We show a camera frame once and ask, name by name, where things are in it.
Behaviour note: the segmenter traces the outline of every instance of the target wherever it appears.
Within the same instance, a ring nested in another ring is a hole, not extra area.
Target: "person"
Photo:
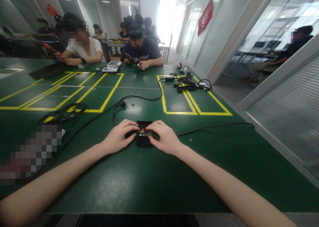
[[[160,43],[160,36],[158,35],[158,33],[156,32],[156,25],[152,25],[151,30],[153,31],[153,33],[155,34],[155,36],[157,37],[159,43]]]
[[[136,15],[135,21],[128,25],[129,42],[123,47],[121,61],[131,64],[125,53],[133,57],[134,62],[139,62],[139,69],[145,71],[150,65],[159,66],[164,64],[164,59],[159,52],[157,43],[150,38],[144,37],[144,24],[141,16]]]
[[[145,24],[145,36],[153,39],[157,44],[159,43],[157,36],[155,33],[151,30],[152,27],[152,19],[150,17],[146,17],[144,19]]]
[[[70,34],[71,40],[62,55],[54,54],[60,62],[73,66],[105,62],[101,43],[89,36],[85,23],[76,15],[66,13],[61,26]],[[78,53],[81,58],[71,58],[75,53]]]
[[[247,227],[297,226],[236,177],[182,144],[174,131],[163,121],[155,121],[146,129],[160,136],[159,140],[148,136],[157,149],[175,156],[192,168]],[[136,133],[126,139],[124,136],[133,130],[139,130],[138,124],[127,119],[123,120],[101,143],[97,143],[78,156],[44,173],[4,198],[0,201],[2,224],[4,226],[23,226],[31,222],[86,169],[101,158],[129,145]]]
[[[293,31],[291,45],[288,49],[285,51],[269,50],[268,53],[278,55],[278,57],[273,61],[252,64],[249,68],[249,77],[246,77],[247,81],[258,83],[261,71],[274,72],[313,37],[310,35],[312,31],[312,26],[303,26]]]
[[[119,40],[129,40],[129,36],[128,36],[128,33],[126,31],[126,28],[125,28],[125,25],[124,25],[124,22],[121,22],[121,29],[122,31],[119,33]]]
[[[105,33],[102,32],[98,24],[94,24],[93,28],[94,28],[94,35],[93,35],[94,38],[99,40],[107,39],[107,36],[105,35]]]
[[[41,23],[42,27],[38,32],[33,33],[32,36],[42,36],[42,37],[55,37],[54,30],[49,26],[49,22],[42,18],[37,18],[37,21]]]

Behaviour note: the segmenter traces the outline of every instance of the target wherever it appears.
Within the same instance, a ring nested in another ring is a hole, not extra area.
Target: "black chair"
[[[109,46],[107,45],[107,43],[101,42],[101,47],[102,47],[106,62],[110,62],[111,58],[110,58]]]
[[[277,48],[277,46],[281,43],[280,40],[271,40],[269,41],[269,43],[267,44],[266,48],[272,48],[275,49]]]
[[[263,41],[257,41],[257,42],[254,44],[253,48],[262,48],[262,47],[264,47],[265,43],[266,43],[266,42],[263,42]]]

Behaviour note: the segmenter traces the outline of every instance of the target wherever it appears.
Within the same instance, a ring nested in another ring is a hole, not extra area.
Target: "cardboard box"
[[[110,60],[121,60],[121,54],[114,54],[110,57]]]

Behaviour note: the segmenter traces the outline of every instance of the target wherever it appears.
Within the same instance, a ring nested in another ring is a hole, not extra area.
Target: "navy t-shirt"
[[[144,38],[143,45],[140,48],[133,48],[131,42],[127,42],[123,47],[123,52],[121,56],[122,62],[125,59],[124,53],[127,53],[128,55],[132,56],[135,62],[149,59],[157,59],[162,56],[160,54],[157,43],[155,43],[155,41],[150,38]]]

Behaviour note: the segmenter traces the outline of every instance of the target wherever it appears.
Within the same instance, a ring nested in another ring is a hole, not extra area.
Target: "red tool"
[[[44,43],[43,44],[45,48],[47,48],[48,50],[52,51],[53,53],[58,53],[59,55],[63,56],[59,51],[56,51],[54,48],[52,48],[50,45]]]

